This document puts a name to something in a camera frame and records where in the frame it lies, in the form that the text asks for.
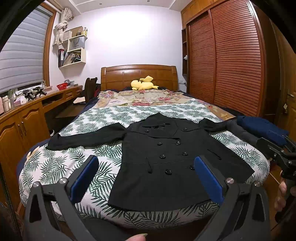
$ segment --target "wooden desk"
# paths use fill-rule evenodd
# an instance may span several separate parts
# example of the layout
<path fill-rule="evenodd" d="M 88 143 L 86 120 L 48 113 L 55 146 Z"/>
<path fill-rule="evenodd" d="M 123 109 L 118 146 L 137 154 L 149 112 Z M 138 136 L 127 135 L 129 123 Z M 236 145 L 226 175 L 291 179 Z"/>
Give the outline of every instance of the wooden desk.
<path fill-rule="evenodd" d="M 82 85 L 54 91 L 0 116 L 0 162 L 15 210 L 20 203 L 16 166 L 33 145 L 50 137 L 44 113 L 76 98 L 81 90 Z M 0 202 L 6 202 L 2 195 Z"/>

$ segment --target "white wall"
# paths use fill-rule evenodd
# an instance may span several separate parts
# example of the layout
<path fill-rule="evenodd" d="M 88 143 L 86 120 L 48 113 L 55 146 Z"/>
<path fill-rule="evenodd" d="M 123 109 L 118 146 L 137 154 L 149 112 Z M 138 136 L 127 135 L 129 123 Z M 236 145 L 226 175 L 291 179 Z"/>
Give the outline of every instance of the white wall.
<path fill-rule="evenodd" d="M 51 47 L 51 85 L 65 79 L 84 85 L 88 77 L 98 77 L 99 83 L 102 67 L 126 64 L 175 65 L 179 82 L 184 81 L 180 12 L 153 6 L 109 7 L 76 16 L 69 22 L 68 29 L 78 26 L 88 29 L 86 64 L 59 70 L 58 50 Z"/>
<path fill-rule="evenodd" d="M 58 68 L 58 52 L 59 52 L 59 46 L 55 45 L 52 46 L 52 43 L 54 42 L 54 34 L 55 29 L 54 27 L 59 23 L 59 19 L 61 17 L 61 14 L 57 12 L 55 20 L 54 20 L 54 26 L 52 30 L 52 37 L 50 40 L 50 47 L 49 47 L 49 81 L 50 85 L 52 85 L 53 90 L 57 90 L 57 85 L 61 84 L 66 80 L 67 78 L 64 76 L 64 72 L 61 72 Z"/>

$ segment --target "desk drawer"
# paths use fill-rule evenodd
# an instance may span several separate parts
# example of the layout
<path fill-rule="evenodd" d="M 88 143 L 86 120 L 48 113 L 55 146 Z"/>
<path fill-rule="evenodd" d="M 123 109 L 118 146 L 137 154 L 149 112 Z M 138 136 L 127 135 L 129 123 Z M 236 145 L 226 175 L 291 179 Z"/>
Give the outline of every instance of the desk drawer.
<path fill-rule="evenodd" d="M 73 98 L 73 92 L 66 93 L 65 96 L 66 96 L 66 101 L 70 100 Z"/>

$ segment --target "red basket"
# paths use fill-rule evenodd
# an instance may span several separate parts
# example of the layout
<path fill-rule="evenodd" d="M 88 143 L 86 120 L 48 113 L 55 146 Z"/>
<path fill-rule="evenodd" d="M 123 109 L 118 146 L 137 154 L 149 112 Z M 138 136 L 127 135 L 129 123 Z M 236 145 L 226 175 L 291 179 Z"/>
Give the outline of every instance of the red basket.
<path fill-rule="evenodd" d="M 64 90 L 65 88 L 67 88 L 67 86 L 68 86 L 68 83 L 62 83 L 62 84 L 57 85 L 57 88 L 59 90 Z"/>

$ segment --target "roller shade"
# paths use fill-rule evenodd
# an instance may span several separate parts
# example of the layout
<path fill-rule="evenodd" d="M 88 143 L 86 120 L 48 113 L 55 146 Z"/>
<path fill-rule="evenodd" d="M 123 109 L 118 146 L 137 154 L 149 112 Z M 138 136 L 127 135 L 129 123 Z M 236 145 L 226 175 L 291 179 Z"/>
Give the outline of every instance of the roller shade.
<path fill-rule="evenodd" d="M 0 52 L 0 93 L 43 81 L 43 49 L 52 13 L 38 6 Z"/>

